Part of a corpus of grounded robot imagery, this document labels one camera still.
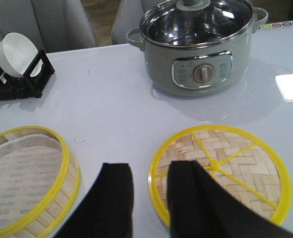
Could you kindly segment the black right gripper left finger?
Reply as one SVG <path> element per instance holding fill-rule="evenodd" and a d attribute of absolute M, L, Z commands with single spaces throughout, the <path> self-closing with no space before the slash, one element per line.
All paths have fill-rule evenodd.
<path fill-rule="evenodd" d="M 104 163 L 56 238 L 131 238 L 133 177 L 128 163 Z"/>

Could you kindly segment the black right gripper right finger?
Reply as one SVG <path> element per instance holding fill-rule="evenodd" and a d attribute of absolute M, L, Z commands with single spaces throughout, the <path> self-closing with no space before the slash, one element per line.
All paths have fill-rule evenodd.
<path fill-rule="evenodd" d="M 167 199 L 173 238 L 293 238 L 226 192 L 196 161 L 173 161 Z"/>

